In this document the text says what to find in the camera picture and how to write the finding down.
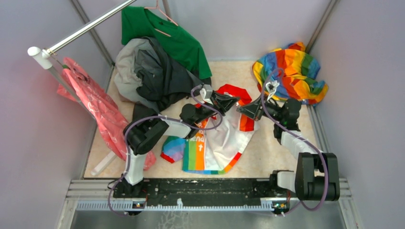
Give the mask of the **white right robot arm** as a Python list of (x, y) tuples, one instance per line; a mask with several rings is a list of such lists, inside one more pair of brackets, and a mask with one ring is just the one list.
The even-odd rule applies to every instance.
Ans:
[(259, 121), (262, 117), (274, 119), (274, 138), (297, 159), (295, 171), (275, 170), (269, 183), (269, 191), (275, 197), (287, 190), (299, 200), (337, 201), (340, 198), (338, 160), (334, 153), (324, 153), (304, 139), (298, 127), (301, 102), (287, 99), (279, 106), (275, 100), (255, 101), (243, 105), (237, 111)]

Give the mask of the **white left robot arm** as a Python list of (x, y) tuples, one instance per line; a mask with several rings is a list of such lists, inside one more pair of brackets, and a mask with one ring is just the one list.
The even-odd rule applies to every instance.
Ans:
[(199, 107), (186, 104), (178, 119), (151, 112), (148, 117), (133, 121), (125, 127), (124, 140), (128, 153), (120, 180), (126, 181), (124, 191), (131, 197), (136, 198), (142, 194), (146, 154), (163, 136), (189, 139), (198, 131), (209, 131), (209, 127), (200, 127), (199, 123), (215, 115), (219, 116), (219, 123), (222, 123), (226, 112), (240, 100), (239, 96), (221, 94), (212, 89), (200, 89), (199, 93), (202, 101), (193, 98)]

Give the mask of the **red white cartoon jacket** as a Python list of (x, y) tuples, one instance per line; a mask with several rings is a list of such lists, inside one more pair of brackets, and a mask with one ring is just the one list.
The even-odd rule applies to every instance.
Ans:
[(252, 102), (246, 89), (225, 84), (218, 89), (225, 95), (239, 97), (226, 112), (203, 120), (197, 134), (191, 139), (168, 136), (163, 143), (161, 157), (170, 163), (182, 161), (184, 172), (223, 175), (237, 163), (259, 125), (237, 108)]

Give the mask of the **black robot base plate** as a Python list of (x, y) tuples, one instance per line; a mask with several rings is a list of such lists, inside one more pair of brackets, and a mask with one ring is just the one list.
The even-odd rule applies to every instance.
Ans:
[(288, 202), (295, 193), (269, 178), (145, 178), (136, 186), (120, 181), (114, 198), (142, 198), (148, 207), (258, 207), (263, 200)]

